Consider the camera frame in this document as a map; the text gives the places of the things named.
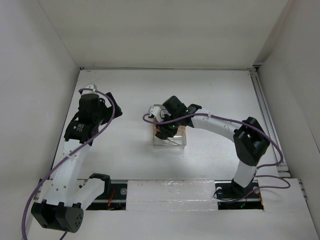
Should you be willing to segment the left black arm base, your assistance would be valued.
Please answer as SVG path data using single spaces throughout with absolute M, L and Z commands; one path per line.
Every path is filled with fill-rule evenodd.
M 111 180 L 107 195 L 98 196 L 87 211 L 124 211 L 127 205 L 128 181 Z

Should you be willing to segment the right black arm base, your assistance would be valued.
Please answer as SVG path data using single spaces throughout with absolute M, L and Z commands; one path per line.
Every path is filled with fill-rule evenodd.
M 218 210 L 263 210 L 263 200 L 260 193 L 247 194 L 259 186 L 257 180 L 250 183 L 244 193 L 235 193 L 231 181 L 216 181 L 213 197 L 217 200 Z

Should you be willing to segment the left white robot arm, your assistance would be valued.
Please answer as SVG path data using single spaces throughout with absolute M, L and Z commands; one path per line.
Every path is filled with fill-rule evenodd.
M 64 134 L 62 160 L 55 166 L 50 188 L 41 202 L 33 203 L 31 214 L 42 228 L 76 233 L 84 211 L 97 198 L 111 194 L 109 175 L 93 173 L 79 187 L 77 181 L 82 164 L 93 144 L 111 121 L 123 113 L 111 92 L 83 88 L 80 90 L 78 111 Z

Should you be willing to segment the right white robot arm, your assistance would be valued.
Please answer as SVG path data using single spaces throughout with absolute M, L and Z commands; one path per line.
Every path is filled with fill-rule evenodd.
M 224 189 L 224 195 L 228 199 L 236 199 L 249 192 L 257 165 L 270 145 L 270 141 L 260 134 L 263 129 L 255 118 L 248 117 L 242 121 L 245 125 L 216 119 L 202 106 L 186 106 L 175 95 L 162 105 L 154 105 L 150 114 L 158 122 L 155 136 L 161 140 L 173 138 L 178 128 L 184 126 L 206 130 L 232 141 L 239 163 L 231 183 Z

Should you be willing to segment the clear plastic tray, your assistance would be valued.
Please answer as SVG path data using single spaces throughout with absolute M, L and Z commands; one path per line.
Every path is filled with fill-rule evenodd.
M 174 137 L 169 137 L 168 139 L 158 138 L 158 133 L 158 131 L 155 131 L 153 135 L 153 145 L 155 147 L 183 149 L 187 145 L 187 136 L 184 130 L 179 130 Z

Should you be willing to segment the aluminium rail right side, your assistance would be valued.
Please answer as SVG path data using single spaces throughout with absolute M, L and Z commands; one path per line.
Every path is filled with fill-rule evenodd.
M 257 102 L 260 108 L 260 112 L 262 115 L 262 119 L 264 122 L 264 130 L 265 133 L 278 145 L 280 150 L 282 150 L 282 146 L 278 137 L 278 133 L 275 128 L 275 124 L 273 122 L 270 109 L 268 107 L 267 99 L 265 97 L 261 81 L 259 79 L 258 71 L 259 65 L 254 65 L 253 67 L 247 68 L 246 71 L 248 72 L 251 82 L 255 91 L 255 95 L 257 98 Z M 277 173 L 282 179 L 291 180 L 292 174 L 289 170 L 285 157 L 283 158 L 283 162 L 276 166 Z

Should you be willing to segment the black handled scissors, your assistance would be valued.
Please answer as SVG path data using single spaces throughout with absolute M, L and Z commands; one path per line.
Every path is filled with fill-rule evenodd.
M 153 132 L 153 145 L 154 146 L 185 146 L 186 145 L 186 135 L 184 130 L 178 130 L 177 134 L 173 137 L 165 137 L 159 130 Z

